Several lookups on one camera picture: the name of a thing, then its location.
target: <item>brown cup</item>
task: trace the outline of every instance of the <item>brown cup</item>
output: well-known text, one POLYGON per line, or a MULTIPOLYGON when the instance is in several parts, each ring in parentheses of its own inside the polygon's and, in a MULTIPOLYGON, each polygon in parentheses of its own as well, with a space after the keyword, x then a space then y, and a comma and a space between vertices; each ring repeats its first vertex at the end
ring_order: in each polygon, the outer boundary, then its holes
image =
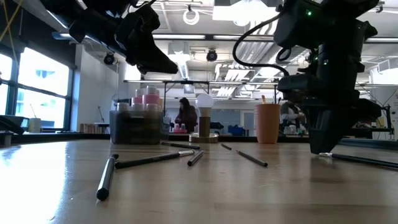
POLYGON ((254 116, 256 120, 257 141, 260 144, 276 144, 279 135, 280 105, 256 105, 254 116))

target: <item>table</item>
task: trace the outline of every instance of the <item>table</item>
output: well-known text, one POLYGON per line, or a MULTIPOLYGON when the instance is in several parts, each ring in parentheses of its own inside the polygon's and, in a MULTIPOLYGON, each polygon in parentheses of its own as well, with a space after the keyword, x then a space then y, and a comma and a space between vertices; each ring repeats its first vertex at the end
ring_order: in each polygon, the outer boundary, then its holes
MULTIPOLYGON (((117 170, 105 202, 95 194, 110 154, 128 160, 180 149, 105 140, 0 149, 0 223, 398 223, 395 170, 319 158, 308 144, 225 144, 268 168, 202 144, 193 167, 181 157, 117 170)), ((391 151, 333 152, 398 162, 391 151)))

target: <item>ceiling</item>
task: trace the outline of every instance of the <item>ceiling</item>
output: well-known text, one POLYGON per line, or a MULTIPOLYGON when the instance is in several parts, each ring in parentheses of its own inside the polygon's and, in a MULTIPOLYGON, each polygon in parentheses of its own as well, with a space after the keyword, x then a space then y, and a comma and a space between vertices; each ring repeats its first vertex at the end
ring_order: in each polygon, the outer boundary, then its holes
MULTIPOLYGON (((192 9, 206 11, 213 10, 214 2, 212 0, 204 0, 201 2, 202 7, 192 6, 192 9)), ((385 11, 395 11, 398 13, 398 1, 384 0, 384 2, 385 11)), ((54 29, 60 32, 66 32, 66 30, 51 15, 48 14, 39 0, 24 1, 23 8, 28 10, 39 19, 42 19, 54 29)), ((249 26, 240 27, 235 25, 232 21, 214 21, 211 15, 204 13, 200 13, 200 19, 198 23, 191 26, 186 24, 183 20, 183 10, 187 8, 186 6, 154 4, 153 8, 158 13, 161 23, 161 27, 154 31, 154 33, 172 32, 176 34, 243 34, 249 29, 249 26)), ((365 13, 358 19, 361 21, 369 21, 378 30, 378 36, 380 37, 398 37, 398 28, 396 26, 398 14, 388 12, 381 12, 378 14, 373 11, 365 13)), ((168 52, 169 43, 170 41, 156 42, 157 46, 165 53, 168 52)), ((187 68, 189 71, 207 71, 214 73, 217 63, 206 61, 206 55, 209 49, 216 50, 218 54, 218 60, 226 60, 229 61, 229 63, 232 63, 233 61, 231 52, 234 42, 189 41, 187 44, 189 45, 192 59, 191 61, 187 62, 187 68)), ((107 48, 102 47, 95 42, 90 42, 86 44, 86 50, 99 60, 102 60, 107 48)), ((292 56, 295 58, 293 61, 291 61, 291 64, 287 67, 287 69, 294 73, 298 67, 303 66, 305 56, 306 54, 303 54, 303 49, 298 49, 295 55, 292 56)), ((398 44, 365 44, 363 47, 363 60, 367 61, 365 63, 367 70, 366 72, 358 75, 358 81, 361 83, 369 81, 369 69, 377 65, 378 62, 385 61, 392 57, 398 57, 398 44)), ((169 75, 169 78, 178 78, 179 75, 180 74, 177 74, 177 76, 169 75)))

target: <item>window frame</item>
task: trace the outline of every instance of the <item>window frame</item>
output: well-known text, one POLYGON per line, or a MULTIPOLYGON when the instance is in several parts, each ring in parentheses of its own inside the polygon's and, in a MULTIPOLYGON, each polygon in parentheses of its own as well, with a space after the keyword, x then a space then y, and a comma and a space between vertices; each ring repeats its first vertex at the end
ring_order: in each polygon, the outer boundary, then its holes
MULTIPOLYGON (((38 51, 37 49, 33 49, 33 48, 30 48, 30 49, 40 53, 40 51, 38 51)), ((43 128, 43 130, 44 131, 69 131, 70 130, 70 118, 71 118, 71 113, 72 113, 72 95, 73 95, 73 82, 75 79, 75 68, 71 68, 68 65, 66 65, 69 68, 68 92, 67 92, 66 96, 62 96, 62 95, 59 95, 57 93, 54 93, 54 92, 51 92, 48 90, 43 90, 40 88, 35 88, 32 86, 27 86, 27 85, 18 83, 18 76, 19 76, 18 65, 21 63, 21 53, 23 53, 23 52, 16 51, 16 56, 17 56, 17 62, 16 62, 15 58, 14 58, 14 53, 12 52, 12 49, 0 44, 0 54, 3 54, 12 59, 11 78, 9 81, 8 80, 2 81, 4 85, 8 85, 6 114, 8 114, 8 115, 16 114, 18 88, 30 90, 30 91, 34 91, 34 92, 38 92, 38 93, 43 93, 43 94, 55 96, 58 98, 63 98, 63 99, 65 99, 63 128, 43 128)))

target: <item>woman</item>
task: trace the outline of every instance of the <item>woman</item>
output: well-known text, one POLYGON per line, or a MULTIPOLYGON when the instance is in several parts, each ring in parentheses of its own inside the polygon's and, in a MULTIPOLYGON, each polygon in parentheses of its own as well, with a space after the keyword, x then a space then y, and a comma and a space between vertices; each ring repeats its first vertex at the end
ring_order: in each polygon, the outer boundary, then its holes
POLYGON ((185 129, 188 133, 192 133, 195 130, 195 126, 197 125, 197 113, 195 111, 195 107, 189 104, 189 101, 184 97, 180 100, 180 112, 175 119, 175 123, 185 124, 185 129))

